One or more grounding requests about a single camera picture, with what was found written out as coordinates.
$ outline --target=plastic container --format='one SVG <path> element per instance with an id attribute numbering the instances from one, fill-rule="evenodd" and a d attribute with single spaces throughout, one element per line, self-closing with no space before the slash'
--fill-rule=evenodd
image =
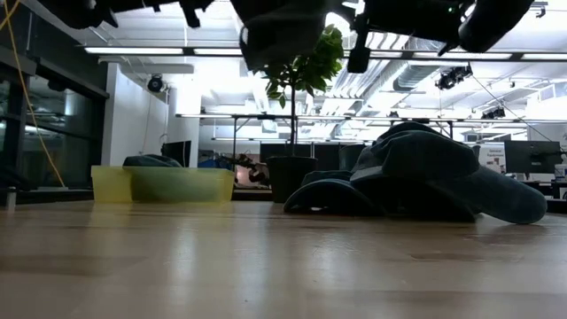
<path id="1" fill-rule="evenodd" d="M 234 173 L 220 168 L 92 167 L 97 203 L 222 203 Z"/>

